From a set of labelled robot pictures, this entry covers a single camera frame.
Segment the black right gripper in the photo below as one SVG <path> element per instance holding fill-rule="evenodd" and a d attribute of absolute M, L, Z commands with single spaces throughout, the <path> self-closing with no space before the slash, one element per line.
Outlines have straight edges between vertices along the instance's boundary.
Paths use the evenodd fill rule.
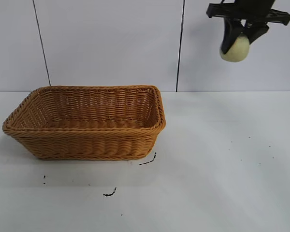
<path fill-rule="evenodd" d="M 227 54 L 239 38 L 248 38 L 252 44 L 269 30 L 267 23 L 288 25 L 290 14 L 272 8 L 275 0 L 235 0 L 221 1 L 208 5 L 206 14 L 209 18 L 224 18 L 224 36 L 220 49 Z M 247 20 L 245 27 L 241 20 Z"/>

